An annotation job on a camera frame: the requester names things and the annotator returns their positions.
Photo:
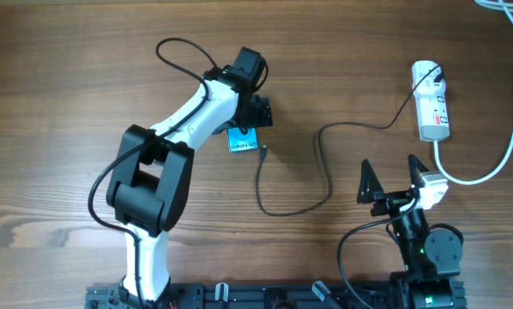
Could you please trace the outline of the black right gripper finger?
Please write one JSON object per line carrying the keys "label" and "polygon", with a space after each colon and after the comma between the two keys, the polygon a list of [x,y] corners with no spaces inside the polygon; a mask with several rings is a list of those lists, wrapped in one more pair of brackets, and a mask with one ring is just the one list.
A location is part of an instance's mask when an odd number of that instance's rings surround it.
{"label": "black right gripper finger", "polygon": [[383,199],[383,187],[375,174],[371,163],[365,159],[361,162],[361,176],[357,203],[374,203]]}
{"label": "black right gripper finger", "polygon": [[420,174],[428,172],[429,169],[414,154],[410,154],[407,157],[407,161],[411,184],[415,186],[422,186]]}

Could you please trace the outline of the blue Galaxy smartphone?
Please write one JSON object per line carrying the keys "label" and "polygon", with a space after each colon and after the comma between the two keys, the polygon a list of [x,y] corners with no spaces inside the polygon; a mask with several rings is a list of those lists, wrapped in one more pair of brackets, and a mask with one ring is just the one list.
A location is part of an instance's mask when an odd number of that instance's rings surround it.
{"label": "blue Galaxy smartphone", "polygon": [[228,148],[231,153],[240,153],[258,149],[257,131],[254,128],[248,129],[245,134],[239,128],[227,130]]}

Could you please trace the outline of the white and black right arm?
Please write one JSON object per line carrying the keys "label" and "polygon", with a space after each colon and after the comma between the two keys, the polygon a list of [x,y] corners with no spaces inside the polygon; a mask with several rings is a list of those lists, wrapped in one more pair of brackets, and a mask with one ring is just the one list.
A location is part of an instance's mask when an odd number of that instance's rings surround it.
{"label": "white and black right arm", "polygon": [[446,223],[429,224],[425,212],[449,189],[440,172],[425,167],[413,154],[408,167],[411,186],[405,191],[383,190],[371,163],[361,163],[358,203],[370,203],[371,215],[391,219],[389,235],[398,245],[406,270],[390,275],[396,308],[465,308],[468,303],[460,275],[462,233]]}

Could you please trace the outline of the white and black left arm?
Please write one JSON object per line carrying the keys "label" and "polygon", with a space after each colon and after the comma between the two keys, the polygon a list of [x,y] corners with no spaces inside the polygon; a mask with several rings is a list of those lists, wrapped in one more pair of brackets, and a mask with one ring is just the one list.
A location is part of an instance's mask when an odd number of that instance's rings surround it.
{"label": "white and black left arm", "polygon": [[255,129],[272,124],[269,100],[257,94],[267,73],[264,57],[243,47],[233,64],[206,71],[196,93],[172,116],[148,129],[133,124],[123,134],[119,154],[134,153],[114,168],[106,191],[126,230],[127,274],[118,287],[123,305],[165,305],[169,233],[187,204],[196,151],[221,132],[230,147],[257,145]]}

